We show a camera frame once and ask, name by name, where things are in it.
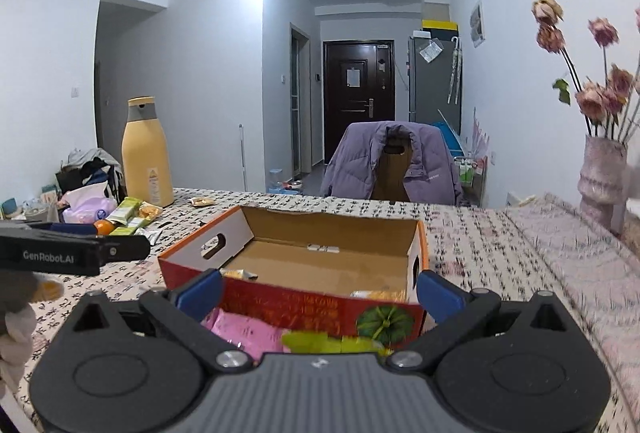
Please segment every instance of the red cardboard box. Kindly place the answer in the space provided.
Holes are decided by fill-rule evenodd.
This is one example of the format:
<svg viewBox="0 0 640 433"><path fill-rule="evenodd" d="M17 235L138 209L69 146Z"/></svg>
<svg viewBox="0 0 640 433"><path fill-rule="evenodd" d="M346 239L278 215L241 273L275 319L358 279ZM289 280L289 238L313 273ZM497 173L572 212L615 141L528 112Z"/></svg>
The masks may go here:
<svg viewBox="0 0 640 433"><path fill-rule="evenodd" d="M167 288L206 269L245 269L256 281L225 278L220 307L270 325L366 336L397 347L420 334L416 278L428 269L418 220L234 207L159 255ZM351 297L405 291L405 302Z"/></svg>

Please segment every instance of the gray refrigerator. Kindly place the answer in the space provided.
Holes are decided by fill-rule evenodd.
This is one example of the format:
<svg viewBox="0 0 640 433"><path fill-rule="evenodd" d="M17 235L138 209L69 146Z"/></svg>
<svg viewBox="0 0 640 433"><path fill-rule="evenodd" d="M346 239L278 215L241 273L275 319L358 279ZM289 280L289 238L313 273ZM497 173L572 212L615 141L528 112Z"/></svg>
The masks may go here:
<svg viewBox="0 0 640 433"><path fill-rule="evenodd" d="M447 122L460 134L460 114L462 109L462 78L460 87L454 80L449 100L451 74L454 70L455 43L438 39L444 50L430 63L420 52L431 40L427 38L409 39L409 121L423 124Z"/></svg>

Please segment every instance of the front door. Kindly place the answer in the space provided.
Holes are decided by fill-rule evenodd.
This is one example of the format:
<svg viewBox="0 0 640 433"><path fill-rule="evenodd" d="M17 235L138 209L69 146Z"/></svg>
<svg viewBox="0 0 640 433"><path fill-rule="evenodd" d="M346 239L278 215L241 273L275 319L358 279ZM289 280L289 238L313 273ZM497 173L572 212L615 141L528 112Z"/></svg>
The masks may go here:
<svg viewBox="0 0 640 433"><path fill-rule="evenodd" d="M324 163L353 122L396 119L393 41L324 43Z"/></svg>

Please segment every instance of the purple jacket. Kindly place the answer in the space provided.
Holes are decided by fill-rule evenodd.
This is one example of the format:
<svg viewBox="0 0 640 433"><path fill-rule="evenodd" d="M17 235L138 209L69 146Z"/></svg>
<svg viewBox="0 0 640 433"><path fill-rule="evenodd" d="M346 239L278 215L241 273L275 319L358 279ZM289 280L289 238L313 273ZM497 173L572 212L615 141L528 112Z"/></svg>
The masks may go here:
<svg viewBox="0 0 640 433"><path fill-rule="evenodd" d="M321 196L368 200L387 135L411 140L413 155L404 176L409 200L447 206L460 203L460 177L442 133L437 127L415 122L350 124L326 168Z"/></svg>

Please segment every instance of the dried rose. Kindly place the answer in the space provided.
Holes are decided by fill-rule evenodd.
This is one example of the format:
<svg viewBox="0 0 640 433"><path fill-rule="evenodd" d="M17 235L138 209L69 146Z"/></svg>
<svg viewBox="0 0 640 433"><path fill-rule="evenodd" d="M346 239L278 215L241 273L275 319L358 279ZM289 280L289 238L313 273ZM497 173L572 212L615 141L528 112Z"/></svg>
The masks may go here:
<svg viewBox="0 0 640 433"><path fill-rule="evenodd" d="M602 102L604 105L604 109L607 110L607 113L612 115L617 115L622 111L622 108L626 104L626 98L621 95L618 95L616 92L611 90L610 88L605 88L602 92Z"/></svg>
<svg viewBox="0 0 640 433"><path fill-rule="evenodd" d="M564 36L560 29L545 23L540 24L536 41L540 48L552 54L559 54L564 49Z"/></svg>
<svg viewBox="0 0 640 433"><path fill-rule="evenodd" d="M607 77L607 88L626 98L631 92L631 84L633 82L634 76L630 72L622 70L614 64L611 67L609 77Z"/></svg>
<svg viewBox="0 0 640 433"><path fill-rule="evenodd" d="M556 0L535 0L531 7L534 17L538 23L555 25L558 18L562 19L562 7Z"/></svg>
<svg viewBox="0 0 640 433"><path fill-rule="evenodd" d="M593 122L601 122L607 114L602 97L602 88L593 82L587 82L581 92L575 94L580 112Z"/></svg>
<svg viewBox="0 0 640 433"><path fill-rule="evenodd" d="M618 39L618 31L609 23L607 18L597 18L594 21L589 21L589 30L593 34L596 43L603 48L620 42Z"/></svg>

